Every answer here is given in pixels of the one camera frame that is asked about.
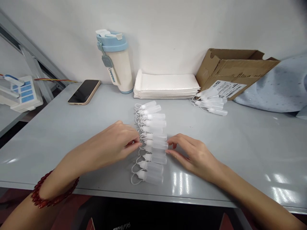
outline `hand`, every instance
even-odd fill
[[[71,150],[59,166],[77,169],[76,175],[80,176],[126,158],[141,145],[139,141],[139,133],[134,128],[117,121]]]
[[[121,121],[115,122],[71,150],[43,183],[40,195],[48,199],[64,193],[84,173],[111,165],[140,147],[139,133]]]
[[[173,149],[179,144],[187,153],[188,158],[173,149],[166,150],[190,172],[214,184],[224,178],[226,166],[210,153],[203,142],[183,134],[177,134],[167,142],[173,145]]]

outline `blue bottle lid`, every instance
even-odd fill
[[[110,32],[106,29],[102,29],[96,30],[96,37],[98,40],[97,46],[100,51],[118,52],[128,48],[128,43],[122,33]]]

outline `box flap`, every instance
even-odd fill
[[[213,73],[216,77],[262,77],[279,61],[221,60]]]
[[[209,49],[211,58],[217,56],[224,60],[246,60],[249,59],[257,50],[224,50],[224,49]]]

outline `right hand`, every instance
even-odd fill
[[[173,149],[179,144],[187,153],[188,158],[173,149],[166,150],[166,153],[176,158],[188,171],[214,184],[225,178],[227,166],[218,161],[203,142],[183,134],[177,134],[167,142],[173,145]]]

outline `forearm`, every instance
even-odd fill
[[[224,176],[217,186],[238,200],[266,229],[306,229],[306,226],[280,204],[224,166]]]
[[[60,170],[55,169],[42,184],[39,195],[42,199],[53,199],[65,193],[73,184],[73,179],[64,178]],[[64,201],[39,209],[32,202],[31,195],[24,199],[0,227],[0,230],[47,230],[56,219]]]

